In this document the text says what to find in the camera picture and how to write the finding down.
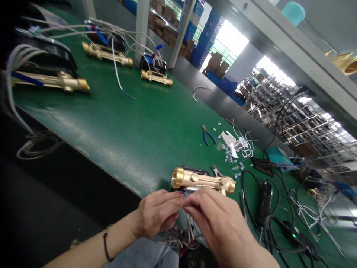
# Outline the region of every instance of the finger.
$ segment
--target finger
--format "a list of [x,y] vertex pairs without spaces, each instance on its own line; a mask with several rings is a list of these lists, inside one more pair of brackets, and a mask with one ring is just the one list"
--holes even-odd
[[196,207],[203,212],[209,221],[217,219],[222,211],[205,192],[195,192],[184,199],[184,207]]
[[164,223],[161,225],[160,231],[171,229],[175,226],[176,220],[179,217],[179,213],[176,212],[172,214]]
[[197,192],[202,192],[209,195],[221,210],[229,213],[229,206],[227,205],[227,198],[229,197],[222,195],[221,193],[217,192],[216,190],[213,190],[210,187],[202,187]]
[[183,203],[183,197],[178,197],[175,199],[171,199],[157,207],[157,215],[160,221],[160,225],[167,220],[175,212],[179,211],[181,208],[181,204]]
[[183,209],[197,223],[197,225],[200,228],[202,235],[206,239],[208,245],[211,246],[213,235],[212,235],[211,226],[209,224],[209,220],[207,219],[207,217],[195,207],[184,207]]
[[161,190],[158,190],[158,191],[155,191],[155,192],[149,194],[148,196],[146,196],[146,198],[148,198],[148,197],[156,198],[156,197],[161,196],[166,193],[167,193],[167,191],[165,189],[161,189]]
[[181,197],[182,193],[181,192],[171,192],[171,193],[164,193],[158,197],[152,202],[153,206],[158,206],[161,205],[171,199]]

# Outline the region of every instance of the white spool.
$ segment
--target white spool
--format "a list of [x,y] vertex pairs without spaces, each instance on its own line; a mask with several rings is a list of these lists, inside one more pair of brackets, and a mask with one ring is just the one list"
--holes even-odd
[[248,142],[243,137],[239,137],[239,140],[234,143],[234,149],[236,151],[240,151],[242,148],[248,148],[248,146]]

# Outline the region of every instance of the metal beam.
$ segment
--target metal beam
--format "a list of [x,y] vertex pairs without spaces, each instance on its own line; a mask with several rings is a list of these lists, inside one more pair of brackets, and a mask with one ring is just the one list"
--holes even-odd
[[179,56],[181,44],[182,44],[183,38],[185,36],[187,27],[189,25],[190,19],[192,17],[193,8],[194,8],[195,4],[196,4],[196,0],[189,0],[185,7],[182,23],[181,23],[180,29],[178,31],[179,33],[177,34],[174,51],[172,52],[172,56],[171,56],[170,62],[168,64],[169,68],[175,67],[177,57]]
[[82,0],[84,12],[86,14],[86,19],[89,17],[97,18],[96,9],[94,8],[93,0]]
[[[149,0],[138,0],[138,6],[136,9],[136,31],[146,34],[148,31],[148,20],[149,20],[149,10],[150,10],[150,1]],[[143,34],[136,34],[135,40],[144,46],[146,46],[146,36]],[[145,49],[142,46],[136,46],[136,50],[141,53],[145,52]],[[136,66],[140,65],[141,54],[135,52],[135,64]]]

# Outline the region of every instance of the white pillar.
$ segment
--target white pillar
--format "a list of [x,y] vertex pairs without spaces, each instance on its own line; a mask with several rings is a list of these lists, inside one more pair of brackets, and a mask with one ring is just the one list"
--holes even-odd
[[[137,10],[136,10],[136,31],[147,33],[148,32],[148,20],[149,20],[149,10],[150,1],[149,0],[138,0]],[[142,45],[146,46],[146,36],[142,34],[136,34],[135,40]],[[142,46],[136,46],[136,50],[144,53],[145,49]],[[141,54],[135,52],[135,64],[140,65]]]
[[97,16],[93,0],[82,0],[82,3],[84,7],[84,12],[86,14],[86,19],[89,19],[89,17],[96,19]]
[[224,77],[231,82],[242,82],[263,57],[264,54],[248,43]]
[[196,0],[189,0],[185,7],[182,23],[181,23],[180,29],[178,31],[179,33],[177,34],[174,51],[172,52],[172,56],[171,56],[170,62],[168,64],[169,68],[175,67],[177,57],[179,56],[181,44],[182,44],[183,38],[185,37],[185,33],[186,33],[187,27],[189,25],[190,19],[192,17],[193,8],[194,8],[195,4],[196,4]]

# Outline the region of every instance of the blue-handled pliers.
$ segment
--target blue-handled pliers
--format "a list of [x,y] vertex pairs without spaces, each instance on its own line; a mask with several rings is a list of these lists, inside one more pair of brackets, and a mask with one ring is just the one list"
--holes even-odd
[[203,139],[205,141],[205,144],[208,145],[208,142],[206,140],[206,133],[208,134],[208,136],[210,136],[212,138],[213,142],[216,144],[215,138],[213,138],[213,136],[207,131],[207,129],[204,125],[202,125],[202,129],[203,129]]

